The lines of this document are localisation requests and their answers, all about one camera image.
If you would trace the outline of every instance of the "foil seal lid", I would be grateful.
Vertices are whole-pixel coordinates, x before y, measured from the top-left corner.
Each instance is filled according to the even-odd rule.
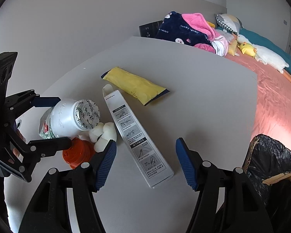
[[[100,112],[96,103],[91,100],[76,102],[74,117],[77,125],[83,129],[93,129],[100,120]]]

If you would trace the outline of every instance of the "pink bed sheet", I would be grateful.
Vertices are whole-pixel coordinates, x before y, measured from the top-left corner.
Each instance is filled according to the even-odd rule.
[[[291,150],[291,82],[269,65],[242,54],[225,57],[258,75],[258,102],[252,137],[265,134]]]

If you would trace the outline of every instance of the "navy blue blanket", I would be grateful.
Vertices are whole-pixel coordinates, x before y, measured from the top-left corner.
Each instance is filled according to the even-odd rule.
[[[212,46],[205,33],[193,29],[184,21],[182,15],[175,11],[170,12],[165,17],[155,38],[182,43],[188,46],[195,46],[196,44]]]

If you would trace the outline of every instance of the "wall outlet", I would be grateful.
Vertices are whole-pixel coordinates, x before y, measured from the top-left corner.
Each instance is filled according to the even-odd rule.
[[[157,21],[139,26],[140,36],[155,38],[162,23],[163,21]]]

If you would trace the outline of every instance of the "checkered pillow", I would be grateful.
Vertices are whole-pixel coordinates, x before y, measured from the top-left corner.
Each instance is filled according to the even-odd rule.
[[[241,21],[229,14],[216,14],[217,24],[229,32],[239,35],[239,29],[242,27]]]

